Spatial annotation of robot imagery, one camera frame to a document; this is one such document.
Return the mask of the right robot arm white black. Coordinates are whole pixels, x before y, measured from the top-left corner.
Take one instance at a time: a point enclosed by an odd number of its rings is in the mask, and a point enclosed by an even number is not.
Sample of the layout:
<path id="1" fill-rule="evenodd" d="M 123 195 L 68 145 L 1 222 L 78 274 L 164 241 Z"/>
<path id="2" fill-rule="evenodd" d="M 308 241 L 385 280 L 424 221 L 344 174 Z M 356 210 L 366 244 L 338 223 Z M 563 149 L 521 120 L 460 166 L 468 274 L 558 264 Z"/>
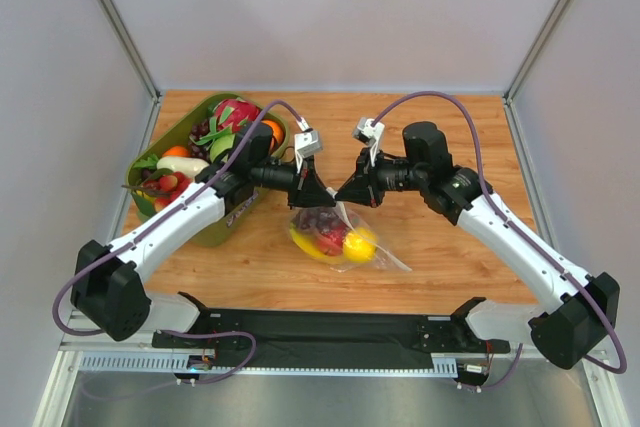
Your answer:
<path id="1" fill-rule="evenodd" d="M 476 171 L 455 165 L 434 123 L 406 126 L 405 154 L 398 158 L 381 150 L 383 133 L 383 123 L 359 121 L 353 135 L 365 146 L 337 200 L 378 207 L 388 192 L 418 192 L 433 212 L 487 246 L 537 300 L 534 305 L 468 301 L 460 315 L 477 338 L 533 345 L 565 370 L 586 358 L 616 322 L 619 284 L 607 273 L 592 276 L 564 259 Z"/>

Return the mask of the olive green plastic bin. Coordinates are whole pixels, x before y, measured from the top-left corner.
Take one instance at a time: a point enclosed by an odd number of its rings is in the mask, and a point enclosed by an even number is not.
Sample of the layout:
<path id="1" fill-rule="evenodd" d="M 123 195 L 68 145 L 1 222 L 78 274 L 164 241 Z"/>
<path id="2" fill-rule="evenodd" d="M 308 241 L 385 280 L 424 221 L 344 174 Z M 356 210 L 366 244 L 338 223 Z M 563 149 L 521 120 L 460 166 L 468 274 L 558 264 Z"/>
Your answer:
<path id="1" fill-rule="evenodd" d="M 235 92 L 218 92 L 204 98 L 179 120 L 170 121 L 168 127 L 160 129 L 157 139 L 152 140 L 151 144 L 130 165 L 125 176 L 127 184 L 133 185 L 141 182 L 141 172 L 148 164 L 147 159 L 160 158 L 165 151 L 175 146 L 187 147 L 192 127 L 197 122 L 203 121 L 209 113 L 212 113 L 214 107 L 220 102 L 228 99 L 247 101 L 258 109 L 262 109 L 262 106 L 253 100 Z M 255 187 L 247 200 L 231 210 L 222 220 L 198 232 L 190 239 L 190 242 L 203 247 L 216 247 L 223 244 L 266 195 L 267 192 L 264 188 Z"/>

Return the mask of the black base mat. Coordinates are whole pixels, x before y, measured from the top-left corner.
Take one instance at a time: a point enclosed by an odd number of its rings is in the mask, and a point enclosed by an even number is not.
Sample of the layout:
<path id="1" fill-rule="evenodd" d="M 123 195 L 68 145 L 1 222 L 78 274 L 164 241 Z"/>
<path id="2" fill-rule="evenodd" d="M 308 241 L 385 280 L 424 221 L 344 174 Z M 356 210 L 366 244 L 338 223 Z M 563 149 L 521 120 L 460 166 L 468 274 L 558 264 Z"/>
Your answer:
<path id="1" fill-rule="evenodd" d="M 206 309 L 189 330 L 231 331 L 255 337 L 251 367 L 423 369 L 435 353 L 510 352 L 506 341 L 475 337 L 457 316 Z"/>

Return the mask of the fake white radish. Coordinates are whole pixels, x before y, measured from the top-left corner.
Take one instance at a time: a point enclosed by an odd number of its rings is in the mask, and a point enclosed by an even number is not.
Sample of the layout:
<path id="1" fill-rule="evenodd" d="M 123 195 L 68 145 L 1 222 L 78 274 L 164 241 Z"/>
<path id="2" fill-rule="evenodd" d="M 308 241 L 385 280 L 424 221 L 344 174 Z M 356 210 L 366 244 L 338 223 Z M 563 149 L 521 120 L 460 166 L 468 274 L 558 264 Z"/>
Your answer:
<path id="1" fill-rule="evenodd" d="M 157 162 L 156 169 L 168 169 L 194 179 L 208 166 L 209 163 L 207 161 L 199 158 L 166 156 Z"/>

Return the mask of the fake dark grapes in bin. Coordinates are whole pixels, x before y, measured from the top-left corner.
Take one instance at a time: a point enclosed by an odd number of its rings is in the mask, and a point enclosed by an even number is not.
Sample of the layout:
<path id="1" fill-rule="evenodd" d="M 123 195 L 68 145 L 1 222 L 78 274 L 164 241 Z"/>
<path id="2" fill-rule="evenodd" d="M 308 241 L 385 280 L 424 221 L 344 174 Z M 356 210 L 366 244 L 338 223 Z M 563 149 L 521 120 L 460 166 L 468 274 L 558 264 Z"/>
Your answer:
<path id="1" fill-rule="evenodd" d="M 192 158 L 209 160 L 209 150 L 212 144 L 209 134 L 210 122 L 208 118 L 193 124 L 187 142 L 187 148 Z"/>

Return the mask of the fake small orange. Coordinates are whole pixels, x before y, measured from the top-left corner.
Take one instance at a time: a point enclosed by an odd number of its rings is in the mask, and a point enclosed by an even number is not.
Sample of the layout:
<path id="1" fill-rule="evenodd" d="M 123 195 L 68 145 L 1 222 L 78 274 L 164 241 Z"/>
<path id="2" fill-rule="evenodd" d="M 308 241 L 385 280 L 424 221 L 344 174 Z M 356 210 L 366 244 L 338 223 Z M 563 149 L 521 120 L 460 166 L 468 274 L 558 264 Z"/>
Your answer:
<path id="1" fill-rule="evenodd" d="M 165 157 L 189 158 L 190 156 L 191 154 L 189 149 L 181 145 L 172 146 L 162 154 L 163 158 Z"/>

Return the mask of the fake red cherry bunch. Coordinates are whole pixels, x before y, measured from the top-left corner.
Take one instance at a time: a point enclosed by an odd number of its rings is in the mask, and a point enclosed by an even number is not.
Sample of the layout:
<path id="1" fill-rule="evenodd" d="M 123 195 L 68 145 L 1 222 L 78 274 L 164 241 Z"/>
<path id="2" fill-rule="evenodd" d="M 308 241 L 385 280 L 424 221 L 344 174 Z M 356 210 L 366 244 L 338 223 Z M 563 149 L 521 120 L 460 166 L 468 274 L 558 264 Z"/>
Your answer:
<path id="1" fill-rule="evenodd" d="M 176 200 L 192 183 L 192 179 L 181 172 L 162 175 L 155 180 L 142 183 L 142 196 L 148 200 L 153 212 L 160 212 Z"/>

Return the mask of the fake pink dragon fruit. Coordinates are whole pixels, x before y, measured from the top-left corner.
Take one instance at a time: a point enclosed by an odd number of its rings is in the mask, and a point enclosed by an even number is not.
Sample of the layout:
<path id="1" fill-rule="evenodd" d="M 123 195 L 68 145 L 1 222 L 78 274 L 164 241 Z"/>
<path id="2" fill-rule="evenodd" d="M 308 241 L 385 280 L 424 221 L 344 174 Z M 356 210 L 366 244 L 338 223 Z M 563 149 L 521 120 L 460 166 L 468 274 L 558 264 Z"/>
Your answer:
<path id="1" fill-rule="evenodd" d="M 261 109 L 241 98 L 220 101 L 212 108 L 210 115 L 216 119 L 216 131 L 238 132 L 246 123 L 254 121 Z"/>

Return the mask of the fake yellow lemon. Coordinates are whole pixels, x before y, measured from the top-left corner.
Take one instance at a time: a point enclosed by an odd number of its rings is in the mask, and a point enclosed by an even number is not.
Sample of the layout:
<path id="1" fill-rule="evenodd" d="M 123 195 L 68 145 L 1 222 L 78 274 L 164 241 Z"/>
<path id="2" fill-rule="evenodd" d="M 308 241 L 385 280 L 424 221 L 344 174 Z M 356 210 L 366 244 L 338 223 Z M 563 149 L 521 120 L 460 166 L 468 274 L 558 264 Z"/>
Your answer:
<path id="1" fill-rule="evenodd" d="M 343 241 L 344 258 L 356 264 L 371 262 L 376 256 L 377 240 L 377 235 L 368 228 L 357 227 L 350 230 Z"/>

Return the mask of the clear zip top bag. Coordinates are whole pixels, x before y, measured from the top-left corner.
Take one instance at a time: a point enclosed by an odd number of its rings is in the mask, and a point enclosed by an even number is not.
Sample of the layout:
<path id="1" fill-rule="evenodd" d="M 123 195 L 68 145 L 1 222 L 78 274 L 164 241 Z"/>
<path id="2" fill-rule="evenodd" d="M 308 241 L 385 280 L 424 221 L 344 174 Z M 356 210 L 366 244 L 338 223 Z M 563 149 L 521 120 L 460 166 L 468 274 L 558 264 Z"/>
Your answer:
<path id="1" fill-rule="evenodd" d="M 352 263 L 352 262 L 348 261 L 348 263 L 346 265 L 340 265 L 340 266 L 330 266 L 330 265 L 327 265 L 327 264 L 325 264 L 325 265 L 329 266 L 330 268 L 332 268 L 333 270 L 336 270 L 338 272 L 346 272 L 346 271 L 349 271 L 351 269 L 358 268 L 358 267 L 371 267 L 371 268 L 375 268 L 375 269 L 379 269 L 379 270 L 397 269 L 397 270 L 400 270 L 400 271 L 403 271 L 403 272 L 411 272 L 412 271 L 412 269 L 406 263 L 404 263 L 394 253 L 391 252 L 391 250 L 385 245 L 385 242 L 362 219 L 362 217 L 359 216 L 353 210 L 349 209 L 343 202 L 337 202 L 334 207 L 329 207 L 329 208 L 333 208 L 337 212 L 338 216 L 346 224 L 346 228 L 348 229 L 348 232 L 350 230 L 352 230 L 352 229 L 357 228 L 357 227 L 368 228 L 369 230 L 373 231 L 377 235 L 378 240 L 377 240 L 376 256 L 371 262 L 364 263 L 364 264 L 356 264 L 356 263 Z M 289 227 L 291 225 L 293 225 L 292 221 L 294 219 L 294 216 L 292 217 L 292 219 L 289 222 L 288 233 L 289 233 Z"/>

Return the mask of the fake yellow banana bunch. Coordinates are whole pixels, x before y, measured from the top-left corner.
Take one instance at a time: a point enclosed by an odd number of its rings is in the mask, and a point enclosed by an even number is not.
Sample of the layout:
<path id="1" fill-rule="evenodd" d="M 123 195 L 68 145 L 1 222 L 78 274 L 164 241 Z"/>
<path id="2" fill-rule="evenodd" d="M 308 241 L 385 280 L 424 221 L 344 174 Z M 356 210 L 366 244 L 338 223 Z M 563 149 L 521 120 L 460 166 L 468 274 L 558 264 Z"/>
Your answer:
<path id="1" fill-rule="evenodd" d="M 343 253 L 340 256 L 327 256 L 322 254 L 315 245 L 315 236 L 317 233 L 300 232 L 293 225 L 289 227 L 289 235 L 298 248 L 313 260 L 330 266 L 346 265 L 348 261 L 344 258 Z"/>

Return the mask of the fake red apple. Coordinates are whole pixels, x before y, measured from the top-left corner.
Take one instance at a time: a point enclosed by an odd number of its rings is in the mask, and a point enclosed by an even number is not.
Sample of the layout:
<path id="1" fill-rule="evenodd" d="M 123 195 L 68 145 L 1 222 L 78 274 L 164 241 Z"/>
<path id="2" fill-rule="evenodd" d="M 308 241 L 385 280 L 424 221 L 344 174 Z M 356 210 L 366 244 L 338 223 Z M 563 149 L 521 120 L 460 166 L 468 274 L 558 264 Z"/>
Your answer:
<path id="1" fill-rule="evenodd" d="M 324 255 L 340 256 L 343 253 L 343 244 L 347 232 L 347 228 L 341 227 L 319 231 L 315 236 L 315 245 Z"/>

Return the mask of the fake green cabbage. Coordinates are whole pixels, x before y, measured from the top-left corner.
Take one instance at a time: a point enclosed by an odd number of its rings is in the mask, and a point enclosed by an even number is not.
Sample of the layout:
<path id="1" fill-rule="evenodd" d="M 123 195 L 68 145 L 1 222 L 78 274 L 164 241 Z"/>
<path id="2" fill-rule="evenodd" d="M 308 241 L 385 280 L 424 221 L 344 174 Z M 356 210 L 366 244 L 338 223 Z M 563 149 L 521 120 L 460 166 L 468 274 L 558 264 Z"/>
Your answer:
<path id="1" fill-rule="evenodd" d="M 233 149 L 234 141 L 234 134 L 224 135 L 214 140 L 209 150 L 210 162 L 220 162 L 226 158 Z"/>

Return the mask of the fake purple grapes in bag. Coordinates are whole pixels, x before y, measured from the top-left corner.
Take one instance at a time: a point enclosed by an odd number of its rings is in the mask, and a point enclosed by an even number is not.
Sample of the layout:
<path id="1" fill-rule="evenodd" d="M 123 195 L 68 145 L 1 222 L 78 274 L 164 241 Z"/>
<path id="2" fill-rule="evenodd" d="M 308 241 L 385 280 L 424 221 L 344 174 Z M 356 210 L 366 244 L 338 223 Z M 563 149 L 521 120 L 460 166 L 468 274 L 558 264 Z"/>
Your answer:
<path id="1" fill-rule="evenodd" d="M 333 208 L 314 207 L 301 209 L 292 221 L 300 232 L 328 235 L 331 232 L 344 230 L 346 224 Z"/>

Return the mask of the fake orange persimmon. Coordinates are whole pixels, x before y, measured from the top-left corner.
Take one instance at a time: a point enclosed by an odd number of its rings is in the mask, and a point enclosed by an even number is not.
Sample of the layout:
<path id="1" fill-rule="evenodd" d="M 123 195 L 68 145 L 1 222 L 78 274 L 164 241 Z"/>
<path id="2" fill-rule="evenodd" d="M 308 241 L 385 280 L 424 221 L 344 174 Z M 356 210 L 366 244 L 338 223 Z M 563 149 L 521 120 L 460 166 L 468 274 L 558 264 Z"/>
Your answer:
<path id="1" fill-rule="evenodd" d="M 262 123 L 271 128 L 272 137 L 271 137 L 270 151 L 274 152 L 283 144 L 283 141 L 285 138 L 285 130 L 281 127 L 281 125 L 278 122 L 274 120 L 267 119 L 267 120 L 263 120 Z"/>

